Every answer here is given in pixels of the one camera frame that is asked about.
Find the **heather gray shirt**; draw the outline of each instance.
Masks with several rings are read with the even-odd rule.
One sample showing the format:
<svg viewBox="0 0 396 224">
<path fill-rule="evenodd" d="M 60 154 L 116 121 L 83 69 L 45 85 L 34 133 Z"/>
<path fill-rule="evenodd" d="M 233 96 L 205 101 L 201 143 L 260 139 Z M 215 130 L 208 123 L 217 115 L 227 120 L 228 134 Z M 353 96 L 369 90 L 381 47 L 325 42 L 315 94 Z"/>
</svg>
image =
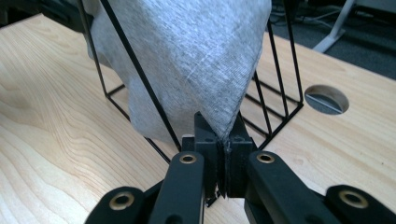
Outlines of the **heather gray shirt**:
<svg viewBox="0 0 396 224">
<path fill-rule="evenodd" d="M 220 139 L 229 135 L 262 52 L 270 0 L 110 0 L 177 137 L 193 134 L 201 111 Z M 100 62 L 129 91 L 134 128 L 171 141 L 106 12 L 85 1 Z"/>
</svg>

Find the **cloth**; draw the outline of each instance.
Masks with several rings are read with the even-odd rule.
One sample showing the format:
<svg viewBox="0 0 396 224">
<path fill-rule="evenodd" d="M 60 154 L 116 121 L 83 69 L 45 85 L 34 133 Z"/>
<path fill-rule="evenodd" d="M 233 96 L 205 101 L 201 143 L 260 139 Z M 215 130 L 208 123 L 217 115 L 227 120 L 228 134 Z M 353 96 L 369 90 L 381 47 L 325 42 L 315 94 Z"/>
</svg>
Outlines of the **cloth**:
<svg viewBox="0 0 396 224">
<path fill-rule="evenodd" d="M 193 134 L 200 111 L 226 140 L 258 60 L 270 0 L 109 1 L 179 139 Z M 134 128 L 171 141 L 105 10 L 94 16 L 92 38 L 100 63 L 113 68 L 129 91 Z"/>
</svg>

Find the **gray cloth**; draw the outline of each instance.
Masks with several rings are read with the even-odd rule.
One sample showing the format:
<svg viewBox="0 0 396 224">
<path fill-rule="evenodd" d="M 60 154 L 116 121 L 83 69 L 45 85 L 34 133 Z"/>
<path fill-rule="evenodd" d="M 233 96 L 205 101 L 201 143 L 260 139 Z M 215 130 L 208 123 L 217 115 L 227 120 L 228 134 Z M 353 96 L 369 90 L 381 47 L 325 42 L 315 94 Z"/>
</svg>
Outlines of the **gray cloth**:
<svg viewBox="0 0 396 224">
<path fill-rule="evenodd" d="M 262 52 L 270 0 L 109 1 L 177 137 L 193 134 L 200 111 L 227 139 Z M 105 10 L 86 1 L 100 62 L 129 91 L 131 122 L 171 141 Z"/>
</svg>

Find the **folded fabric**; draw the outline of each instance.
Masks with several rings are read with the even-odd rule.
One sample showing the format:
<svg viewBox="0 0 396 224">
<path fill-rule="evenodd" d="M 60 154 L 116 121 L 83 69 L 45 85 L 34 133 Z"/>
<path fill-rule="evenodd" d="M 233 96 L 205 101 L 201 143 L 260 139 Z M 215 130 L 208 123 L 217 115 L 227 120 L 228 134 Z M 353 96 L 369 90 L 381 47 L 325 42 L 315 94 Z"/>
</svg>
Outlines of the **folded fabric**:
<svg viewBox="0 0 396 224">
<path fill-rule="evenodd" d="M 262 53 L 271 1 L 109 3 L 177 137 L 193 134 L 193 115 L 200 111 L 218 137 L 227 139 Z M 113 68 L 129 91 L 134 128 L 171 141 L 103 7 L 92 0 L 84 6 L 94 16 L 100 62 Z"/>
</svg>

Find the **wooden desk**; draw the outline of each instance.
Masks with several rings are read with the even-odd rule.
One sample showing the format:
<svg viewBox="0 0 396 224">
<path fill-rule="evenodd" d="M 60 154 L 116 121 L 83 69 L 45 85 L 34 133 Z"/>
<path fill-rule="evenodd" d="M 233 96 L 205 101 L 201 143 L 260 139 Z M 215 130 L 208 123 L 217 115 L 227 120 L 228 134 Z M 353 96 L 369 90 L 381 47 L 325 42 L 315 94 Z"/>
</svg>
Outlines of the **wooden desk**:
<svg viewBox="0 0 396 224">
<path fill-rule="evenodd" d="M 287 42 L 276 41 L 291 73 Z M 167 164 L 104 97 L 82 35 L 37 16 L 0 30 L 0 43 L 0 223 L 81 223 L 108 191 L 163 179 Z M 329 116 L 306 105 L 266 149 L 320 193 L 348 184 L 396 211 L 396 82 L 297 51 L 304 89 L 334 86 L 350 107 Z M 247 223 L 243 200 L 219 200 L 205 222 Z"/>
</svg>

